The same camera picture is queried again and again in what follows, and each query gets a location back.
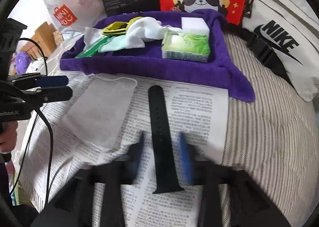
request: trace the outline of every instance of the blue gripper pad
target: blue gripper pad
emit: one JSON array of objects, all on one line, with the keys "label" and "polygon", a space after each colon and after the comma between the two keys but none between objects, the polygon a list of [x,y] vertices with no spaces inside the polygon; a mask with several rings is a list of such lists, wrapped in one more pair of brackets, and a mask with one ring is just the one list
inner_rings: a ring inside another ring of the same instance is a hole
[{"label": "blue gripper pad", "polygon": [[181,154],[181,168],[183,180],[187,184],[192,185],[194,181],[194,165],[189,156],[189,150],[187,147],[187,141],[184,133],[180,133],[178,136],[179,149]]},{"label": "blue gripper pad", "polygon": [[64,87],[69,83],[67,76],[43,77],[37,79],[37,87]]}]

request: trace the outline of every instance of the nike logo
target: nike logo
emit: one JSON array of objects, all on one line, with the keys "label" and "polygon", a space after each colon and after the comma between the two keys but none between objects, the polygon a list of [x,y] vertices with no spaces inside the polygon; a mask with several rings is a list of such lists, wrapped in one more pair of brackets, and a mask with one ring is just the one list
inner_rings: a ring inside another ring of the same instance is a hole
[{"label": "nike logo", "polygon": [[266,25],[259,25],[255,28],[254,33],[266,41],[266,43],[268,43],[268,45],[273,49],[286,54],[303,65],[299,60],[289,53],[288,49],[293,49],[299,46],[299,43],[274,20],[270,21]]}]

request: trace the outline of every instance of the black watch strap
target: black watch strap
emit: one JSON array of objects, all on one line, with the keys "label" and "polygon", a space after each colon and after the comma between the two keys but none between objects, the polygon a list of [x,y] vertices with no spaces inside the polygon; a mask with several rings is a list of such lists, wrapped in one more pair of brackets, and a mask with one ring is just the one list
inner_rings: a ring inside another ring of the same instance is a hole
[{"label": "black watch strap", "polygon": [[157,188],[154,194],[184,190],[178,183],[164,91],[160,86],[148,90]]}]

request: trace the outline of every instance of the black clamp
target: black clamp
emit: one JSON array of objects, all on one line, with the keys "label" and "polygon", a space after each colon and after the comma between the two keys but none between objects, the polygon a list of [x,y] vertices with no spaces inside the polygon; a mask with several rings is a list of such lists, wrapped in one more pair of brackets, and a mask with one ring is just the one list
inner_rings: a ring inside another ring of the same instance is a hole
[{"label": "black clamp", "polygon": [[271,68],[274,58],[277,57],[277,55],[273,48],[270,47],[262,38],[253,33],[246,46],[254,53],[256,59],[262,65],[267,68]]},{"label": "black clamp", "polygon": [[232,226],[290,227],[276,205],[241,166],[217,165],[188,144],[183,133],[179,140],[185,181],[203,186],[197,227],[223,226],[220,184],[229,186]]},{"label": "black clamp", "polygon": [[101,227],[125,227],[121,185],[132,185],[138,174],[144,133],[128,152],[111,163],[82,167],[44,207],[31,227],[92,227],[95,183],[104,183]]}]

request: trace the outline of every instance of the bed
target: bed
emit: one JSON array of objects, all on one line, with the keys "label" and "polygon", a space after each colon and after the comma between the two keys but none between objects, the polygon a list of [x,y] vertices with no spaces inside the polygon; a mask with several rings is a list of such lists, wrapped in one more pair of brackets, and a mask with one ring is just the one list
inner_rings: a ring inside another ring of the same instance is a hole
[{"label": "bed", "polygon": [[[263,67],[243,40],[226,34],[225,41],[234,64],[252,83],[256,100],[245,103],[229,98],[222,164],[239,164],[268,194],[289,223],[301,227],[313,210],[313,204],[318,202],[314,197],[319,171],[319,139],[313,104],[302,100],[285,80]],[[17,151],[13,153],[17,169],[20,168],[22,144],[22,138],[18,139]],[[40,209],[42,201],[32,183],[23,173],[20,180],[31,202]],[[227,186],[221,186],[220,191],[223,225],[230,226]]]}]

